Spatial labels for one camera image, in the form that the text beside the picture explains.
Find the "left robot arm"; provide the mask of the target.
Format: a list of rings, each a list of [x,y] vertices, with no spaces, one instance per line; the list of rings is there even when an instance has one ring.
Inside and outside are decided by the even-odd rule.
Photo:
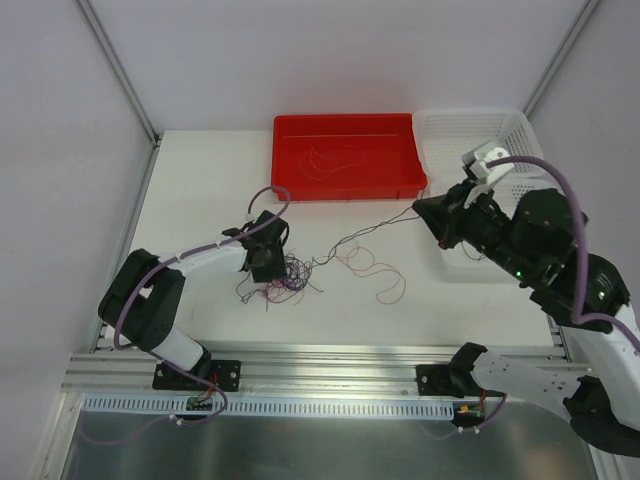
[[[144,249],[129,254],[98,307],[98,316],[133,344],[175,367],[189,389],[222,378],[210,352],[175,325],[189,278],[246,271],[256,283],[282,280],[283,247],[289,225],[265,210],[243,228],[222,232],[221,240],[162,261]]]

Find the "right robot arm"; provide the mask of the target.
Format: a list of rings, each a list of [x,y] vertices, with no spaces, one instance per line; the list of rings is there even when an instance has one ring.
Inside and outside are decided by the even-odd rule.
[[[412,208],[442,249],[464,242],[529,290],[531,301],[558,328],[564,367],[544,367],[473,342],[446,364],[418,365],[422,395],[463,398],[502,394],[541,407],[601,451],[639,455],[639,346],[630,294],[616,267],[589,254],[577,277],[578,244],[587,218],[554,188],[525,193],[512,215],[492,194],[467,200],[463,182],[445,195],[417,200]]]

